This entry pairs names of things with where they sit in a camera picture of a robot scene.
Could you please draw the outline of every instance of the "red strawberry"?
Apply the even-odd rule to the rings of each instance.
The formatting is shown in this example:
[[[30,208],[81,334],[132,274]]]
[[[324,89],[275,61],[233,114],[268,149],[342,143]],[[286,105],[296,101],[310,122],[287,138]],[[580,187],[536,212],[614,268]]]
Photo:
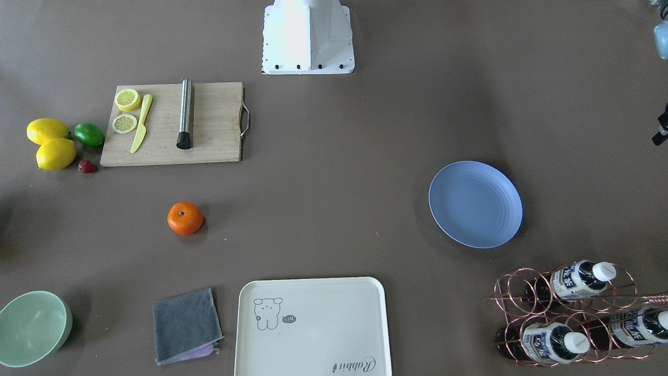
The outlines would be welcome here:
[[[85,174],[96,173],[98,166],[95,166],[91,161],[82,160],[79,162],[79,171]]]

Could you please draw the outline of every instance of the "cutting board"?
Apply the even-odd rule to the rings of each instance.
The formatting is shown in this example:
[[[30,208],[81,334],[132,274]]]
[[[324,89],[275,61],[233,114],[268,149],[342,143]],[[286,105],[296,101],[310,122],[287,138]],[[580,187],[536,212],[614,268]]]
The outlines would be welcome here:
[[[244,87],[241,82],[193,84],[192,145],[188,150],[176,147],[181,116],[181,84],[123,85],[144,97],[153,95],[153,104],[146,117],[146,137],[139,149],[130,153],[135,132],[119,134],[112,121],[121,114],[139,119],[141,108],[122,111],[112,103],[107,135],[100,164],[112,166],[177,165],[241,160],[241,111]]]

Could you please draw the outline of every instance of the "mint green bowl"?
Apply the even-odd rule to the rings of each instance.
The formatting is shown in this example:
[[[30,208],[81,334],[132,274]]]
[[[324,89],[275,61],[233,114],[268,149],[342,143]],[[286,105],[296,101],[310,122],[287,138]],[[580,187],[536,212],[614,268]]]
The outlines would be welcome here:
[[[67,304],[48,291],[27,292],[0,310],[0,363],[25,367],[58,350],[72,329]]]

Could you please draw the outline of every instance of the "bottle cap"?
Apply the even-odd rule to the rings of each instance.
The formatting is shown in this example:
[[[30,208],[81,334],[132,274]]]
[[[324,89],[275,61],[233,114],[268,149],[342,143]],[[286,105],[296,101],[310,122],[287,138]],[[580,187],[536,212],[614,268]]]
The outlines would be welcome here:
[[[668,329],[668,310],[659,313],[659,324]]]
[[[589,340],[582,333],[566,333],[564,345],[566,345],[566,350],[574,354],[584,354],[589,351]]]
[[[608,282],[617,276],[617,270],[615,269],[615,266],[605,261],[595,264],[592,267],[592,272],[594,272],[594,277],[596,277],[597,280],[603,282]]]

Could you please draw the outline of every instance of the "towel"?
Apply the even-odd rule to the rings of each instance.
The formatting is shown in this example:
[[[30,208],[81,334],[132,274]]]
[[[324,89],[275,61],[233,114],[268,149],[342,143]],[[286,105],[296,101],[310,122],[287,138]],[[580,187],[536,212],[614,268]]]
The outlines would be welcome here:
[[[217,353],[223,338],[211,288],[153,303],[153,325],[158,365]]]

